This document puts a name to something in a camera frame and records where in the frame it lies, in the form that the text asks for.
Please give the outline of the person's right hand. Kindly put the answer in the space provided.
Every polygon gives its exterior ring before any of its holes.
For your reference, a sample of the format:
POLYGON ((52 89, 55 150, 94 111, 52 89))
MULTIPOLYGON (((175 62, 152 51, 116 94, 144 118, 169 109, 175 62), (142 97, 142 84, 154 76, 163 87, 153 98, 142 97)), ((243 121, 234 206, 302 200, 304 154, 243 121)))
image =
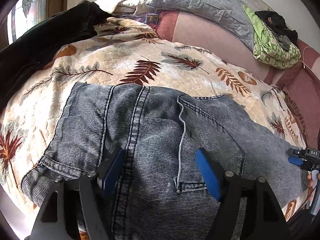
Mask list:
POLYGON ((313 191, 314 191, 313 189, 314 181, 311 173, 308 174, 307 179, 308 179, 308 195, 306 200, 311 201, 313 198, 313 191))

